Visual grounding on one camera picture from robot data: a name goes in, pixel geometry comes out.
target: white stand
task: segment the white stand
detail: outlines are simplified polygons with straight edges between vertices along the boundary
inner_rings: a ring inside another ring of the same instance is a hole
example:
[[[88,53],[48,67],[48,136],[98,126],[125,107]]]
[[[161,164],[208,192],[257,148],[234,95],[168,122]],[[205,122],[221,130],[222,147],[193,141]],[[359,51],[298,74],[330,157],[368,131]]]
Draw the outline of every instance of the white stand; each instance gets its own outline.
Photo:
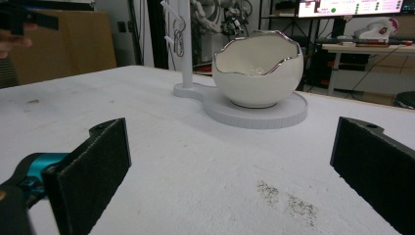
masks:
[[[298,93],[266,109],[249,109],[233,104],[214,86],[194,83],[192,88],[183,84],[174,86],[174,95],[199,100],[205,112],[214,120],[246,129],[278,129],[296,125],[307,116],[308,105]]]

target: white table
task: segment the white table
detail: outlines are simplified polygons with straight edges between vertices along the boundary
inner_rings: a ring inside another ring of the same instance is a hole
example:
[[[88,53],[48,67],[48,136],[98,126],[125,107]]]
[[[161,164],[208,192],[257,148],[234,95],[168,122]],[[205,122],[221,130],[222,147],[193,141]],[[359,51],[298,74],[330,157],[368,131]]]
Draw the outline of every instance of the white table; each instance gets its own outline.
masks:
[[[323,50],[336,53],[328,95],[332,95],[335,88],[345,90],[369,91],[383,94],[397,94],[399,92],[415,90],[415,75],[400,73],[384,73],[375,71],[339,70],[342,53],[415,56],[415,46],[391,45],[389,47],[355,47],[339,44],[323,44]]]
[[[0,182],[23,157],[71,152],[90,127],[125,117],[132,167],[92,234],[397,234],[329,161],[340,116],[415,149],[415,112],[301,93],[302,123],[241,129],[174,97],[180,82],[126,67],[0,90]],[[58,234],[49,202],[30,216],[37,234]]]

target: white bowl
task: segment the white bowl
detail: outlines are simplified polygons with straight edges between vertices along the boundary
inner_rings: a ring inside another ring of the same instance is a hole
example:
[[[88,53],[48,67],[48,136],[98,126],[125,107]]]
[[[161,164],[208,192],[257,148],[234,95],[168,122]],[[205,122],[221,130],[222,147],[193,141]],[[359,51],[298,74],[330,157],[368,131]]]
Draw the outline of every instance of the white bowl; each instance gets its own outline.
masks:
[[[302,70],[297,42],[280,31],[255,31],[215,53],[212,75],[219,91],[234,104],[267,108],[293,93]]]

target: bowl rim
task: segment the bowl rim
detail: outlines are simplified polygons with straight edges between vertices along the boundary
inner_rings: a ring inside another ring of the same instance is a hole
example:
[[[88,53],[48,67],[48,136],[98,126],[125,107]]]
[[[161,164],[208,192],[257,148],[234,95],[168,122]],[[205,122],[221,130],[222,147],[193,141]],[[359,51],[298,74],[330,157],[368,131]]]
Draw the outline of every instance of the bowl rim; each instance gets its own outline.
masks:
[[[285,40],[287,40],[288,42],[290,42],[291,44],[294,44],[297,46],[297,56],[296,57],[287,57],[284,58],[283,60],[281,60],[280,62],[278,62],[271,70],[269,70],[268,72],[265,72],[263,74],[246,74],[240,71],[221,71],[217,65],[216,65],[216,57],[217,55],[223,53],[226,51],[226,49],[228,49],[231,44],[238,42],[238,41],[242,41],[242,40],[249,40],[251,38],[254,37],[259,37],[259,36],[264,36],[264,35],[275,35],[275,36],[279,36]],[[221,73],[238,73],[238,74],[242,74],[242,75],[249,75],[249,76],[264,76],[264,75],[268,75],[274,71],[276,71],[284,62],[288,61],[288,60],[292,60],[292,59],[296,59],[298,57],[302,56],[302,51],[300,48],[300,45],[294,41],[293,39],[291,39],[290,37],[288,37],[284,32],[281,32],[279,30],[254,30],[253,33],[251,33],[251,35],[249,37],[237,37],[235,39],[233,39],[232,41],[228,42],[222,49],[220,49],[219,51],[214,53],[214,57],[213,57],[213,65],[215,67],[215,69]]]

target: white pole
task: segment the white pole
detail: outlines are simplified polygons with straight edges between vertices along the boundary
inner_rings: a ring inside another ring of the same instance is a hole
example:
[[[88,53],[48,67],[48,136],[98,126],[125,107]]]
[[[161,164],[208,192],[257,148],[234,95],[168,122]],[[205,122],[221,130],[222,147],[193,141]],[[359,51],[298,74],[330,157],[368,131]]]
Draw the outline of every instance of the white pole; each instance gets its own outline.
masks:
[[[193,65],[192,65],[192,33],[190,22],[189,0],[177,0],[179,15],[183,18],[186,28],[183,31],[184,55],[182,57],[183,88],[193,87]]]

